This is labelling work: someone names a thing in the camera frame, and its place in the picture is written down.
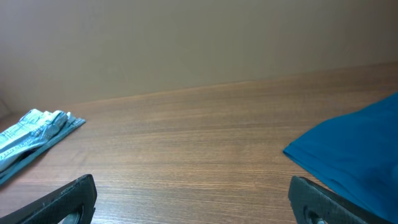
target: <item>blue cloth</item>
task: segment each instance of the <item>blue cloth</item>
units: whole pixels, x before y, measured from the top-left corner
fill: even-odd
[[[84,123],[70,112],[28,112],[0,134],[0,167],[8,164],[0,170],[0,185]]]
[[[284,153],[337,194],[398,223],[398,93],[315,126]]]
[[[67,119],[63,111],[42,113],[33,109],[3,131],[0,134],[0,172],[21,154],[44,145],[61,130]]]

